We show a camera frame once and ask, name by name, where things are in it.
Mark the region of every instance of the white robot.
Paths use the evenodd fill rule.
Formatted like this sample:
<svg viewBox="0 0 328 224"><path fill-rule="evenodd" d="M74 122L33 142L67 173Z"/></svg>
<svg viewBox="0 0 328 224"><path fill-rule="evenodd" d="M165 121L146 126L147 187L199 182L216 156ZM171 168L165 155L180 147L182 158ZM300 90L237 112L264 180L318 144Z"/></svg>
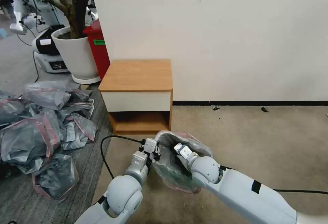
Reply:
<svg viewBox="0 0 328 224"><path fill-rule="evenodd" d="M66 65L61 58L51 33L69 26L64 13L44 0L13 0L16 23L10 25L10 30L16 34L25 35L28 29L47 24L49 28L43 30L32 42L33 56L42 69L48 73L67 72ZM98 19L98 15L86 8L86 24Z"/></svg>
<svg viewBox="0 0 328 224"><path fill-rule="evenodd" d="M121 224L142 201L142 185L150 163L160 156L157 141L147 139L133 154L123 176L116 176L105 194L89 207L75 224ZM200 157L178 143L174 150L191 172L192 180L217 195L243 217L258 224L327 224L328 216L308 216L297 212L273 189L233 169L227 169L209 156Z"/></svg>

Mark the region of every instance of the white wall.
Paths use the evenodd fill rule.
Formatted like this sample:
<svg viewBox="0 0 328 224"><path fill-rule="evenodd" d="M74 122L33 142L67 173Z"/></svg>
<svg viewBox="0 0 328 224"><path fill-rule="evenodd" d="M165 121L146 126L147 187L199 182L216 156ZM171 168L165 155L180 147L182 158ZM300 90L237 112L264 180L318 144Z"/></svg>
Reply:
<svg viewBox="0 0 328 224"><path fill-rule="evenodd" d="M174 100L328 100L328 0L95 0L110 59L170 58Z"/></svg>

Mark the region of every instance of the nightstand drawer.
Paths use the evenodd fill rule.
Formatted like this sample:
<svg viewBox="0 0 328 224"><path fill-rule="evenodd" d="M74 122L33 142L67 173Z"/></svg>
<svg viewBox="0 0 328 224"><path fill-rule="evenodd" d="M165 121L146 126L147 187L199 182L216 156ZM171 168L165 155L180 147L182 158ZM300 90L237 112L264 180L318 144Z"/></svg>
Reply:
<svg viewBox="0 0 328 224"><path fill-rule="evenodd" d="M170 111L171 92L101 92L107 111Z"/></svg>

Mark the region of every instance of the wooden tabletop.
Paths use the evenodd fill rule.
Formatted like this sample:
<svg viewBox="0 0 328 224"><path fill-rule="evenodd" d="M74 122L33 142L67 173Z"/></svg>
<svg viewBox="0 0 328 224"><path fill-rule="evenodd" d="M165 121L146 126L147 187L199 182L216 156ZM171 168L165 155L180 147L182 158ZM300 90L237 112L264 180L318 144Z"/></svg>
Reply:
<svg viewBox="0 0 328 224"><path fill-rule="evenodd" d="M158 92L173 89L171 60L114 60L101 81L101 92Z"/></svg>

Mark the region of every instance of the pile of plastic bags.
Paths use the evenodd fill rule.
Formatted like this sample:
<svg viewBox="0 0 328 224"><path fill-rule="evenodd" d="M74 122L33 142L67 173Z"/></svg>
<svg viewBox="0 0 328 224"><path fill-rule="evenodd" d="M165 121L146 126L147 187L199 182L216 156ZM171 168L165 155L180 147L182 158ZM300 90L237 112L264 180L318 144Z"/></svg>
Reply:
<svg viewBox="0 0 328 224"><path fill-rule="evenodd" d="M1 164L32 174L37 192L62 201L79 177L73 159L60 151L94 141L89 90L67 82L27 84L22 98L0 90Z"/></svg>

